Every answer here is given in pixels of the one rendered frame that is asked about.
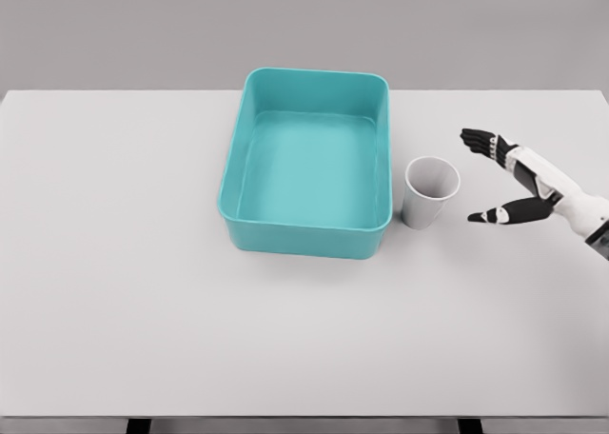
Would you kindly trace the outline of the white paper cup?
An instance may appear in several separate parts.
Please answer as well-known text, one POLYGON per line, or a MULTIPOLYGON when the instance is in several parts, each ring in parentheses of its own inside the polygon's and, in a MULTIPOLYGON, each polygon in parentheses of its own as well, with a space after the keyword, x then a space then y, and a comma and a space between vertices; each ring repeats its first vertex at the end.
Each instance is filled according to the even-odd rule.
POLYGON ((402 221, 412 229, 421 230, 429 227, 458 193, 461 176, 443 158, 422 156, 406 167, 404 186, 402 221))

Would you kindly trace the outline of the teal plastic basket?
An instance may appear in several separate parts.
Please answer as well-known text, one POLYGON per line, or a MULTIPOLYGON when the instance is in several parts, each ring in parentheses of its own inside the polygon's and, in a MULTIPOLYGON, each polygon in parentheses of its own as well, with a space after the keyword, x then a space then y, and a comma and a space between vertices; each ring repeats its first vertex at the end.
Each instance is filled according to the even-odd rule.
POLYGON ((217 200, 247 251, 362 260, 393 216, 390 96, 377 74, 246 78, 217 200))

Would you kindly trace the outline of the white table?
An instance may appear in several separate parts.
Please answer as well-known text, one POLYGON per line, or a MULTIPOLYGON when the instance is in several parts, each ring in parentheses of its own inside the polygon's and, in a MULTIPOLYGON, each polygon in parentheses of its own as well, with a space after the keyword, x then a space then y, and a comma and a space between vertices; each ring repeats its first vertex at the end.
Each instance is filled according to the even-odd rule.
POLYGON ((459 193, 366 260, 246 252, 217 197, 237 91, 10 91, 0 105, 0 415, 609 414, 609 262, 462 144, 501 133, 609 197, 598 91, 391 94, 413 158, 459 193))

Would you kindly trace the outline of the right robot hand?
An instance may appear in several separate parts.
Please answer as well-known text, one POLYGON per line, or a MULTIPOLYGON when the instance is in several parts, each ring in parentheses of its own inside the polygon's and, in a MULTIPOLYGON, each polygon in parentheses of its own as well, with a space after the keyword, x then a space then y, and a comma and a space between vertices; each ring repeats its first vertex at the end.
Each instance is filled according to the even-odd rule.
POLYGON ((470 151, 497 163, 531 193, 528 198, 472 213, 467 217, 470 222, 514 225, 544 220, 560 202, 582 193, 572 178, 530 148, 479 129, 464 128, 461 138, 470 151))

